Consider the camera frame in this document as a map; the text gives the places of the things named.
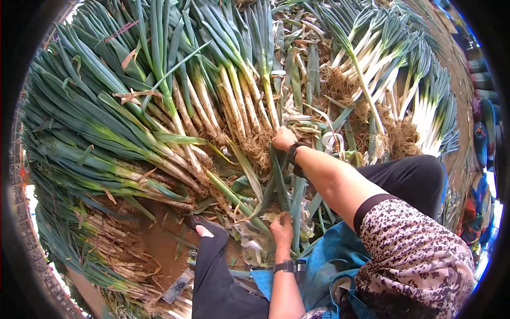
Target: black pants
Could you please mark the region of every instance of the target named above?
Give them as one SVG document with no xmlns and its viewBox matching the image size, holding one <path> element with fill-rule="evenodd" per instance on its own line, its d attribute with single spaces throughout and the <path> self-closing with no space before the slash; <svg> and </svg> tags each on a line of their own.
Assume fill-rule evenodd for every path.
<svg viewBox="0 0 510 319">
<path fill-rule="evenodd" d="M 436 219 L 441 205 L 445 174 L 437 158 L 419 155 L 358 168 L 368 180 L 388 193 Z M 225 246 L 228 235 L 211 230 L 198 249 L 193 290 L 194 319 L 267 318 L 269 302 L 249 294 L 228 271 Z"/>
</svg>

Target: right hand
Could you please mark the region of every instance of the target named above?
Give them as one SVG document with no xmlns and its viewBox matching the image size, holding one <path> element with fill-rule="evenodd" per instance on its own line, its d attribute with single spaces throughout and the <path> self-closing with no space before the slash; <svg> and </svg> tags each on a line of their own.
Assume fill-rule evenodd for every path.
<svg viewBox="0 0 510 319">
<path fill-rule="evenodd" d="M 273 234 L 276 249 L 288 252 L 292 244 L 292 237 L 294 236 L 291 215 L 287 212 L 283 212 L 276 216 L 269 230 L 271 234 Z"/>
<path fill-rule="evenodd" d="M 296 135 L 285 126 L 280 126 L 280 129 L 271 140 L 271 144 L 273 144 L 275 148 L 287 153 L 295 142 L 297 142 Z"/>
</svg>

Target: person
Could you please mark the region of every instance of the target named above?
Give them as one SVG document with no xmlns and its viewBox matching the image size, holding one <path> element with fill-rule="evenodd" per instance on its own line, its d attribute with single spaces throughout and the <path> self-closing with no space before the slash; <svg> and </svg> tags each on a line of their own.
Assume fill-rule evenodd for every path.
<svg viewBox="0 0 510 319">
<path fill-rule="evenodd" d="M 326 299 L 335 299 L 339 305 L 337 316 L 455 316 L 473 289 L 474 264 L 466 244 L 435 221 L 445 185 L 444 169 L 435 157 L 419 155 L 355 169 L 323 152 L 296 145 L 296 136 L 285 127 L 271 142 L 286 152 L 294 145 L 294 163 L 371 256 L 353 282 L 331 284 Z M 291 272 L 274 273 L 272 292 L 267 296 L 270 303 L 249 294 L 228 271 L 226 231 L 198 216 L 186 223 L 202 236 L 193 318 L 317 319 L 328 311 L 305 308 Z M 276 243 L 275 264 L 291 260 L 291 223 L 290 215 L 282 213 L 270 226 Z M 332 229 L 337 225 L 323 238 L 336 234 Z"/>
</svg>

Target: leopard print shirt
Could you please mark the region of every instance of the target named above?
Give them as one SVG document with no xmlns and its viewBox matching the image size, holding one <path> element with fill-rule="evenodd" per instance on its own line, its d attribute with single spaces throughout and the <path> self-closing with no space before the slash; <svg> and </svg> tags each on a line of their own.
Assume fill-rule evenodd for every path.
<svg viewBox="0 0 510 319">
<path fill-rule="evenodd" d="M 356 296 L 379 319 L 453 318 L 471 294 L 471 251 L 405 201 L 388 199 L 363 218 L 372 259 L 355 276 Z"/>
</svg>

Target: black wristwatch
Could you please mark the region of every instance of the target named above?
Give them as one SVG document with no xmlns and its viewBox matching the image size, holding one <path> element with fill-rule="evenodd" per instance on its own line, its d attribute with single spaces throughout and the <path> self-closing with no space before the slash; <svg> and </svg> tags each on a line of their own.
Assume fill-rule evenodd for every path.
<svg viewBox="0 0 510 319">
<path fill-rule="evenodd" d="M 292 146 L 289 149 L 289 161 L 294 165 L 294 170 L 292 171 L 292 173 L 294 173 L 294 175 L 296 175 L 296 176 L 304 178 L 304 173 L 303 173 L 303 170 L 301 169 L 301 166 L 299 166 L 299 164 L 297 164 L 295 161 L 296 150 L 300 146 L 308 147 L 308 145 L 304 142 L 295 142 L 294 144 L 292 144 Z"/>
<path fill-rule="evenodd" d="M 292 260 L 284 260 L 282 263 L 273 266 L 273 273 L 284 271 L 285 273 L 294 272 L 294 262 Z"/>
</svg>

